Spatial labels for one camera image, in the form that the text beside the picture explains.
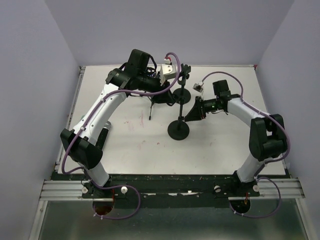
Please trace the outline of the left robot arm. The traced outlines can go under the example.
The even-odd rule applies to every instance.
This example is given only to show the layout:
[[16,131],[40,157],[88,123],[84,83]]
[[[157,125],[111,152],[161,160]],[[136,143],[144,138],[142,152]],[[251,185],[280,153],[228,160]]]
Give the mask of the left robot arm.
[[64,175],[72,171],[65,170],[65,163],[70,157],[84,170],[94,184],[93,191],[101,198],[107,197],[111,185],[101,159],[103,150],[97,146],[101,131],[114,111],[131,94],[153,97],[164,95],[178,81],[181,71],[179,57],[168,52],[164,64],[156,70],[156,75],[148,73],[148,63],[154,58],[142,50],[133,49],[127,62],[113,69],[107,75],[105,85],[94,104],[83,118],[71,130],[63,129],[60,138],[65,151],[61,163]]

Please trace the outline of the black tripod shock-mount stand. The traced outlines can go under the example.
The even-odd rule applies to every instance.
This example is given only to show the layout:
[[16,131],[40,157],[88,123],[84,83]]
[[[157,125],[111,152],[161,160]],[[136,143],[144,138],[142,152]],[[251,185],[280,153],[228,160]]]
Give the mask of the black tripod shock-mount stand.
[[[146,75],[148,76],[148,77],[156,77],[156,78],[158,78],[159,77],[159,72],[157,71],[157,67],[151,67],[151,66],[148,66],[147,68],[146,68],[146,70],[147,70],[147,73],[146,73]],[[149,109],[149,117],[148,117],[148,120],[150,121],[151,120],[151,117],[152,117],[152,108],[153,108],[153,105],[154,105],[154,102],[153,102],[153,100],[152,100],[152,97],[147,97],[149,100],[150,100],[150,109]]]

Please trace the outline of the black silver-head microphone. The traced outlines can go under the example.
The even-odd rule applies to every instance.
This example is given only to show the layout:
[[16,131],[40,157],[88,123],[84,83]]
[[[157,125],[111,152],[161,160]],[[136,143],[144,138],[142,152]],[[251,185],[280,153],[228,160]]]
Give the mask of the black silver-head microphone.
[[100,134],[97,138],[97,142],[95,144],[95,146],[100,149],[100,150],[103,150],[104,148],[104,145],[106,143],[106,140],[107,140],[107,137],[108,137],[108,134],[109,134],[109,131],[111,130],[112,128],[112,124],[110,121],[107,121],[106,124],[104,125],[104,127],[102,128],[102,130],[100,131]]

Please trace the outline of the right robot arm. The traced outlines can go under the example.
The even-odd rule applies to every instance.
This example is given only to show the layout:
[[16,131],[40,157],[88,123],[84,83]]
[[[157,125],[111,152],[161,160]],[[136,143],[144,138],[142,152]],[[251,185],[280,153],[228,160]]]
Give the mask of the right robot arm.
[[268,114],[254,110],[239,94],[231,94],[226,80],[213,84],[215,98],[204,100],[197,96],[194,105],[184,117],[186,122],[201,121],[208,113],[224,111],[232,114],[249,127],[249,156],[235,172],[238,179],[230,183],[230,191],[241,196],[248,190],[248,184],[255,180],[266,164],[288,150],[284,133],[284,120],[279,114]]

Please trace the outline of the black round-base clip stand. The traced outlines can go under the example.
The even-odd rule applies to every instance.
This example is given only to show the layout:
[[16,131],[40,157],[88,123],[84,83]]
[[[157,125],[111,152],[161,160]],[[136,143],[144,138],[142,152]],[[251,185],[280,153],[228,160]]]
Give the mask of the black round-base clip stand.
[[178,80],[180,88],[175,89],[172,94],[176,103],[184,105],[191,100],[191,93],[186,89],[186,81],[190,77],[191,66],[182,63],[180,67],[181,72],[179,74],[179,77],[181,77],[181,80]]

